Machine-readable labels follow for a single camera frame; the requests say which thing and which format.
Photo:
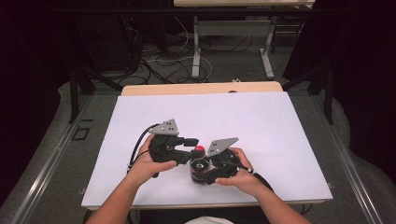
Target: silver metal plate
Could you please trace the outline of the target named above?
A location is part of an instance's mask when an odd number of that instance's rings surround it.
[[[237,142],[239,139],[235,138],[226,138],[226,139],[219,139],[214,140],[207,151],[207,157],[212,157],[220,154],[222,151],[230,147],[232,144]]]
[[[175,120],[169,119],[168,121],[149,129],[148,132],[155,134],[178,135],[178,128]]]

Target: person's right hand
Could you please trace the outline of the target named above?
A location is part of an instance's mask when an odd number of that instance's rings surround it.
[[[253,166],[241,148],[230,147],[230,150],[238,157],[244,166],[253,169]],[[268,189],[258,178],[244,169],[239,169],[238,173],[230,178],[217,178],[216,183],[222,186],[235,186],[253,197],[256,197],[263,189]]]

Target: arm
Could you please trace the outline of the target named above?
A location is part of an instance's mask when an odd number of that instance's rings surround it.
[[[134,162],[134,166],[128,175],[122,179],[87,223],[123,224],[139,187],[152,178],[154,174],[170,170],[176,166],[175,161],[158,163],[152,160],[147,150],[153,136],[150,135],[146,139],[137,154],[141,156]]]
[[[230,148],[239,158],[243,165],[253,169],[250,161],[240,148]],[[231,178],[217,178],[216,183],[223,186],[236,186],[243,192],[255,197],[259,202],[262,211],[268,220],[273,223],[311,223],[305,217],[297,213],[290,206],[285,204],[270,189],[264,186],[259,179],[251,175],[248,171],[240,169]]]

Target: table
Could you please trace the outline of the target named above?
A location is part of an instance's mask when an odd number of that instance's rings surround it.
[[[313,5],[315,0],[175,0],[175,7],[276,7]],[[264,71],[274,79],[268,52],[276,26],[276,17],[269,21],[199,21],[194,17],[194,58],[191,77],[199,77],[201,49],[200,35],[256,35],[265,36],[264,48],[260,49]]]
[[[125,87],[81,205],[97,209],[126,175],[140,134],[149,125],[168,119],[176,119],[179,136],[196,137],[206,148],[212,140],[239,137],[234,146],[245,150],[255,170],[287,203],[332,199],[288,94],[277,82],[238,82]],[[253,197],[234,187],[194,184],[190,167],[179,165],[141,187],[131,208],[256,204]]]

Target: white tabletop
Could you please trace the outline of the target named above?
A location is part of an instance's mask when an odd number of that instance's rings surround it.
[[[313,5],[315,0],[175,0],[175,7],[263,7]]]
[[[95,209],[126,175],[140,134],[148,126],[175,119],[180,137],[212,140],[238,137],[255,170],[287,203],[332,199],[317,159],[286,92],[120,96],[84,195]],[[181,150],[192,150],[179,147]],[[191,181],[190,167],[179,165],[143,185],[132,208],[246,205],[255,199],[234,187]]]

